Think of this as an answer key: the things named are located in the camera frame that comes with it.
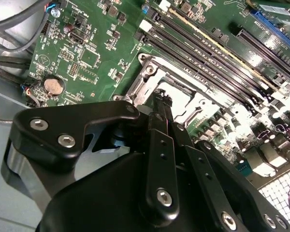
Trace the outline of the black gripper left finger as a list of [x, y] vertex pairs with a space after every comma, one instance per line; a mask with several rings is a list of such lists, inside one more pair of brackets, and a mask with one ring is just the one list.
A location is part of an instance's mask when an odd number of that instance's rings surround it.
[[168, 133], [165, 96], [162, 90], [155, 92], [149, 114], [127, 101], [35, 108], [18, 113], [5, 154], [4, 163], [12, 174], [8, 183], [22, 183], [44, 215], [61, 190], [82, 179], [75, 178], [75, 168], [89, 148], [101, 151], [127, 146], [127, 154], [144, 153], [149, 130]]

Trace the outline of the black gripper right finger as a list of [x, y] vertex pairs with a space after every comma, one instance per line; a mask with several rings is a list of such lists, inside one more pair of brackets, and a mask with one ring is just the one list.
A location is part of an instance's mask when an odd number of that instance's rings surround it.
[[288, 221], [209, 142], [194, 144], [183, 125], [173, 119], [172, 98], [164, 110], [180, 161], [200, 192], [208, 232], [290, 232]]

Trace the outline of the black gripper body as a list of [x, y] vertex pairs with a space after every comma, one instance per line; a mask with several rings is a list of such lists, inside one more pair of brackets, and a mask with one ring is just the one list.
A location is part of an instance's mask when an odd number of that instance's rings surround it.
[[144, 153], [124, 155], [61, 190], [39, 232], [207, 232], [200, 192], [170, 131], [148, 132]]

